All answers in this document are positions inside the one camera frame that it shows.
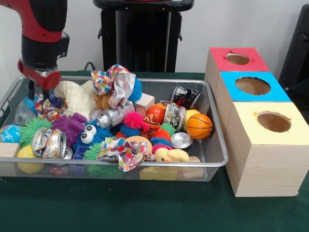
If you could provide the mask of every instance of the googly eyes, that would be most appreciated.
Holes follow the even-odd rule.
[[[93,141],[93,134],[86,132],[82,133],[81,135],[81,141],[83,144],[89,144]]]
[[[95,135],[97,133],[97,129],[92,126],[92,125],[88,125],[85,127],[85,130],[84,130],[85,133],[90,133],[92,135]]]

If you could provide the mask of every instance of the basketball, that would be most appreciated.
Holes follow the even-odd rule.
[[[204,114],[192,115],[187,121],[186,130],[193,139],[205,139],[211,134],[212,122]]]

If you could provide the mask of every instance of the blue furry toy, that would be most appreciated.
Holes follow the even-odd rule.
[[[87,122],[84,132],[78,137],[77,142],[74,143],[73,149],[77,150],[78,146],[91,146],[94,144],[102,143],[105,137],[112,137],[110,128],[102,129],[96,125],[96,122]]]
[[[129,100],[136,103],[140,99],[141,99],[141,82],[135,77],[133,92],[130,95]]]

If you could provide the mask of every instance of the wooden block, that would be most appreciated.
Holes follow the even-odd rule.
[[[0,143],[0,157],[16,157],[20,150],[19,144]],[[0,162],[0,176],[16,176],[15,163]]]
[[[140,171],[140,180],[176,180],[176,167],[148,167]]]
[[[189,162],[201,163],[198,157],[190,157]],[[181,167],[178,168],[177,180],[194,180],[204,176],[204,168],[202,167]]]
[[[155,103],[155,97],[142,93],[141,99],[134,103],[135,107],[141,107],[147,111]]]
[[[235,196],[296,196],[309,168],[308,134],[292,102],[234,102],[225,141]]]
[[[223,135],[226,132],[233,101],[291,101],[270,72],[220,72],[214,98]]]
[[[19,144],[15,143],[0,143],[0,157],[16,157],[20,150]]]
[[[255,48],[211,47],[208,51],[204,81],[215,95],[222,71],[269,72]]]

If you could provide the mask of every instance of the metal wire basket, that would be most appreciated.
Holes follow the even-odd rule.
[[[64,76],[63,80],[83,84],[86,77]],[[168,101],[176,86],[197,89],[201,92],[197,100],[198,109],[213,122],[210,137],[194,140],[189,156],[196,156],[201,163],[187,162],[141,162],[134,170],[122,172],[116,162],[99,160],[23,159],[0,158],[0,176],[45,177],[45,178],[97,178],[127,180],[182,180],[210,181],[219,167],[226,165],[228,154],[221,126],[209,85],[203,81],[140,79],[143,92],[155,97],[156,102]],[[0,126],[13,123],[18,104],[28,94],[29,80],[21,77],[9,88],[0,101]],[[39,170],[25,173],[20,167]]]

